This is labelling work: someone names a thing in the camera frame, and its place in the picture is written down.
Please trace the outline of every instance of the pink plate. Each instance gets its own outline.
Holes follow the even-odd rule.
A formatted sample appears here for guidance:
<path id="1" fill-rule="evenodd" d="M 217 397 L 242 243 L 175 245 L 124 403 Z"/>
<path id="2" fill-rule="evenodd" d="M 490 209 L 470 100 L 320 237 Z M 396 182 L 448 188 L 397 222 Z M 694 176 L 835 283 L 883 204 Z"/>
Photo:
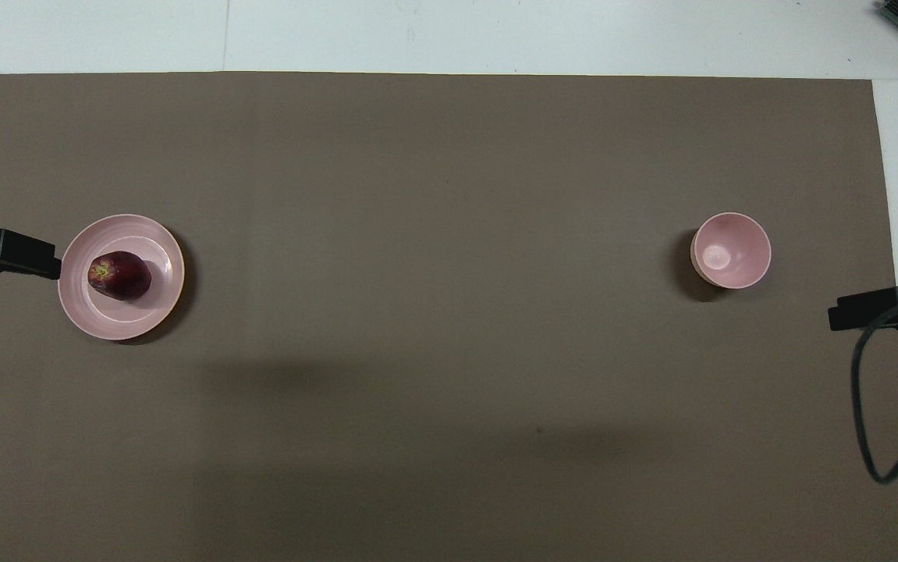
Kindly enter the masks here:
<path id="1" fill-rule="evenodd" d="M 132 301 L 107 297 L 88 285 L 88 267 L 102 254 L 123 250 L 140 256 L 150 270 L 150 289 Z M 164 320 L 185 282 L 182 249 L 170 232 L 140 215 L 112 215 L 74 237 L 60 264 L 60 305 L 75 326 L 96 338 L 125 340 Z"/>

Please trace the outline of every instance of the brown paper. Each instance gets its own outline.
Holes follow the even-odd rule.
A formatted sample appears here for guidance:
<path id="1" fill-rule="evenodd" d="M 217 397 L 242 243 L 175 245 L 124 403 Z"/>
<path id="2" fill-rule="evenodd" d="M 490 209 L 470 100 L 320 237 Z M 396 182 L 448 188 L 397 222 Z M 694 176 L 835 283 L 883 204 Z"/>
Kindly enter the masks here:
<path id="1" fill-rule="evenodd" d="M 0 560 L 898 559 L 826 320 L 894 284 L 869 82 L 0 76 L 0 227 L 116 213 L 185 295 L 119 345 L 0 275 Z"/>

